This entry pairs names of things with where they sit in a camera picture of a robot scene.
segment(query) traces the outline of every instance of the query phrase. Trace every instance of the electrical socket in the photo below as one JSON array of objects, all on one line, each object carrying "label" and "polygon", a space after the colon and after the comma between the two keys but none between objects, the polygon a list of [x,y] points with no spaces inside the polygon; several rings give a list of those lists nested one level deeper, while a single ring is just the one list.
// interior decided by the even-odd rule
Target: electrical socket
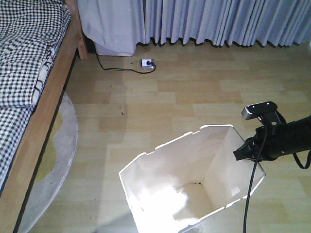
[{"label": "electrical socket", "polygon": [[143,58],[143,59],[140,59],[140,61],[139,61],[140,67],[142,67],[142,68],[148,68],[148,69],[153,69],[154,66],[153,66],[152,64],[148,65],[147,62],[153,63],[153,62],[154,62],[154,59],[152,59],[152,58]]}]

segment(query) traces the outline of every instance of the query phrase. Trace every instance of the wooden bed frame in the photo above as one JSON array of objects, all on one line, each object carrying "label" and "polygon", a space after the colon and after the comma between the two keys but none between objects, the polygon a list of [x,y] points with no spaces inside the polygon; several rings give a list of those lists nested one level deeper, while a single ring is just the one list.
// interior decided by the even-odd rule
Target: wooden bed frame
[{"label": "wooden bed frame", "polygon": [[71,22],[4,184],[0,197],[1,233],[12,233],[18,230],[76,50],[78,49],[81,59],[87,59],[87,49],[77,3],[75,0],[66,0],[65,2],[72,14]]}]

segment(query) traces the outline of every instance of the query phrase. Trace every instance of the open box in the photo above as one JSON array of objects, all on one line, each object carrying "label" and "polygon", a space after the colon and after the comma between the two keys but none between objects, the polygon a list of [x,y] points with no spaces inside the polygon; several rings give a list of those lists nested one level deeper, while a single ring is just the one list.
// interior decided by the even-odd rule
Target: open box
[{"label": "open box", "polygon": [[[233,154],[243,143],[232,125],[205,125],[138,155],[119,177],[139,233],[187,232],[245,198],[254,162]],[[258,166],[253,191],[264,176]]]}]

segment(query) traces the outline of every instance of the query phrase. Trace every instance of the laminate floor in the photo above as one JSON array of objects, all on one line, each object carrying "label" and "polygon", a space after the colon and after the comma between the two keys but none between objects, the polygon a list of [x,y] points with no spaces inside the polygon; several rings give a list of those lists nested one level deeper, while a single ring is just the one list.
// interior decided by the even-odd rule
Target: laminate floor
[{"label": "laminate floor", "polygon": [[[105,67],[139,69],[140,58],[154,58],[156,71],[103,71],[94,54],[76,60],[66,89],[78,116],[76,155],[31,233],[135,233],[118,172],[138,154],[206,124],[232,124],[251,137],[260,123],[244,120],[241,110],[252,103],[275,102],[288,122],[311,114],[309,42],[289,48],[149,44],[138,45],[133,57],[100,60]],[[266,178],[251,197],[247,232],[311,232],[311,170],[289,155],[261,165]],[[216,220],[219,212],[192,232],[242,232],[244,204],[222,214],[225,224]]]}]

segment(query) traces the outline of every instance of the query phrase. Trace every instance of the bed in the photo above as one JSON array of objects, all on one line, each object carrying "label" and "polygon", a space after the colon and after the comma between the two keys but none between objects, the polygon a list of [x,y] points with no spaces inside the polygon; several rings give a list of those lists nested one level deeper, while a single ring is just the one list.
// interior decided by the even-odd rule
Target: bed
[{"label": "bed", "polygon": [[76,50],[81,59],[87,58],[77,4],[65,2],[1,2],[2,233],[18,230]]}]

